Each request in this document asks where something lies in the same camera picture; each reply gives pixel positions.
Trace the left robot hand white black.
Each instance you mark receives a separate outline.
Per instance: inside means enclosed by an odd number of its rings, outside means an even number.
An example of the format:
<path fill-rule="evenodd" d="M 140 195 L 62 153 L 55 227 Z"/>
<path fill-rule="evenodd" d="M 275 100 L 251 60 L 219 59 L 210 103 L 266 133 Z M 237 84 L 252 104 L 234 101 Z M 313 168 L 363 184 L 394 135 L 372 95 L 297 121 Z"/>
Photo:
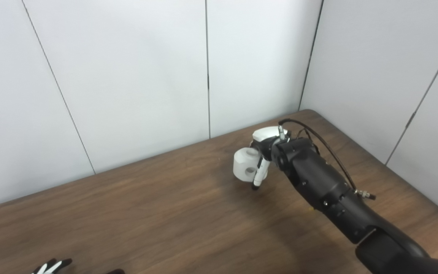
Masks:
<path fill-rule="evenodd" d="M 38 266 L 32 274 L 57 274 L 61 269 L 72 264 L 71 258 L 57 261 L 55 258 L 49 260 L 41 266 Z"/>

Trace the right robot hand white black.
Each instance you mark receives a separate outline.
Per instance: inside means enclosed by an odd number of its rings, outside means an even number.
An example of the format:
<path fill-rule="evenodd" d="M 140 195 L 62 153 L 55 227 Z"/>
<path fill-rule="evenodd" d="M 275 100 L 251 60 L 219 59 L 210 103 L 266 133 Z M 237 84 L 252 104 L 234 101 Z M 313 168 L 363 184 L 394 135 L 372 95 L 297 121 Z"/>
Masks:
<path fill-rule="evenodd" d="M 267 177 L 272 161 L 272 147 L 282 140 L 289 140 L 291 135 L 291 131 L 284 129 L 282 126 L 264 127 L 253 132 L 249 147 L 254 148 L 260 155 L 257 171 L 251 185 L 253 190 L 259 189 L 263 180 Z"/>

